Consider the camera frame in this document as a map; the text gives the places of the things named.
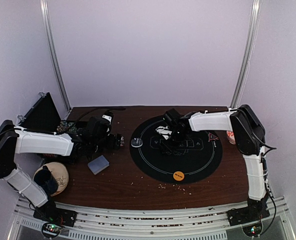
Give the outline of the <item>clear acrylic dealer button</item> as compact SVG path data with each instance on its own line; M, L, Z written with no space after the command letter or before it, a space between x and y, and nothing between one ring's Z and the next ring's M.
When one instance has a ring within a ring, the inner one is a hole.
M135 137L131 140L130 144L133 148L139 148L143 145L143 140L139 137Z

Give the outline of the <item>red triangular all-in marker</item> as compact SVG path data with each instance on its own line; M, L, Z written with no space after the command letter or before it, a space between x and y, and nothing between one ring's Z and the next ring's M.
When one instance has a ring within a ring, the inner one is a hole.
M217 141L219 140L219 137L211 132L208 133L208 141Z

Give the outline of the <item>yellow big blind button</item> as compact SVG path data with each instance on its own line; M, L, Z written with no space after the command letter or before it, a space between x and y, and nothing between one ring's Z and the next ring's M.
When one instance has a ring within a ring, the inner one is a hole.
M173 173L173 178L174 178L174 180L181 182L184 180L185 174L181 171L176 171Z

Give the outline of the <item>blue cream 10 chip stack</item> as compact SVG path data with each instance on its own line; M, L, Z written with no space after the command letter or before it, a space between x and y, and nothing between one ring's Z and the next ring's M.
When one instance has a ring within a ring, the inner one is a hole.
M124 146L124 137L121 135L120 137L120 147L123 147Z

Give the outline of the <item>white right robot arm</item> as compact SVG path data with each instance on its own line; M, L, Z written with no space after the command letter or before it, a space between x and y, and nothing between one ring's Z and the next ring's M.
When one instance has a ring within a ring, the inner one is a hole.
M248 197L255 201L264 198L265 171L261 158L265 153L265 129L249 105L243 104L239 108L217 112L190 112L186 115L171 109L162 119L166 126L157 127L156 132L164 137L168 148L177 147L191 132L233 132L237 149L246 164Z

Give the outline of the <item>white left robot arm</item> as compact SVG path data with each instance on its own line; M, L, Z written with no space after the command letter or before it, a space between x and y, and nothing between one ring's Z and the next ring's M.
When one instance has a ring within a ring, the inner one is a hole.
M118 150L124 144L124 137L111 130L112 118L107 114L92 117L80 127L70 122L62 131L30 129L5 120L0 126L0 179L40 207L40 214L47 221L55 222L60 212L49 203L50 193L24 172L16 163L16 156L49 155L74 159L91 156L100 150Z

